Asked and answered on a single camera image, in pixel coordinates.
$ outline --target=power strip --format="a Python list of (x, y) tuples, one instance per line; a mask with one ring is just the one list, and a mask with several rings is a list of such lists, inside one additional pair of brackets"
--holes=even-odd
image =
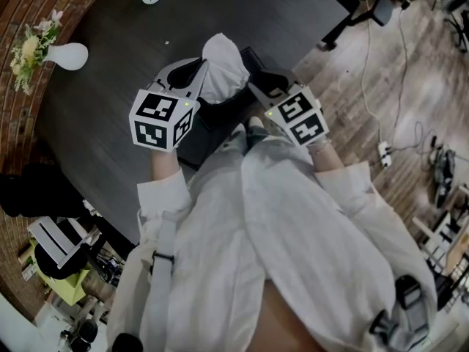
[(390, 149), (391, 147), (386, 141), (382, 141), (378, 144), (378, 153), (380, 154), (381, 165), (384, 168), (390, 167), (393, 163), (391, 160)]

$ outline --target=white cube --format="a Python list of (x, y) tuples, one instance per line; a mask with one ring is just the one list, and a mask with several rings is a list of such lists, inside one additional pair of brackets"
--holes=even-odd
[(307, 146), (329, 133), (320, 102), (309, 87), (280, 102), (265, 112), (294, 144)]
[(192, 129), (198, 109), (196, 100), (139, 90), (129, 114), (133, 143), (171, 152)]

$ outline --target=sleeve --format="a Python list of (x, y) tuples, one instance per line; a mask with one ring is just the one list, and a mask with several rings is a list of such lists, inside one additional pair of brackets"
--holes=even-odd
[(110, 348), (123, 332), (139, 337), (150, 289), (149, 268), (157, 248), (163, 213), (180, 214), (191, 206), (191, 196), (181, 169), (164, 180), (138, 184), (137, 187), (141, 207), (137, 214), (140, 244), (128, 256), (114, 297), (106, 331)]
[(408, 274), (419, 281), (428, 299), (429, 320), (433, 320), (437, 312), (433, 275), (401, 218), (374, 188), (368, 163), (315, 175), (343, 213), (381, 251), (394, 277)]

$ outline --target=white shirt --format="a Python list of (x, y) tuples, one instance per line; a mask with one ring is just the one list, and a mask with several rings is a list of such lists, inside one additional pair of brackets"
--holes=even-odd
[(181, 171), (138, 188), (147, 222), (114, 299), (111, 345), (129, 323), (139, 325), (147, 289), (136, 283), (165, 210), (187, 213), (174, 244), (166, 343), (173, 352), (245, 351), (266, 279), (330, 352), (370, 349), (363, 339), (380, 311), (391, 314), (401, 275), (420, 282), (435, 316), (433, 277), (366, 163), (315, 174), (305, 150), (273, 139), (245, 157), (212, 155), (189, 189)]

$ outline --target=dark tabletop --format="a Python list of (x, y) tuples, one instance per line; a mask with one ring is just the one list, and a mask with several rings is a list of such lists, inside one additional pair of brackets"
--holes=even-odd
[(97, 0), (71, 40), (87, 45), (89, 60), (75, 72), (55, 68), (37, 132), (72, 184), (136, 242), (136, 184), (149, 180), (150, 154), (131, 140), (137, 91), (219, 32), (267, 67), (292, 68), (346, 15), (335, 0)]

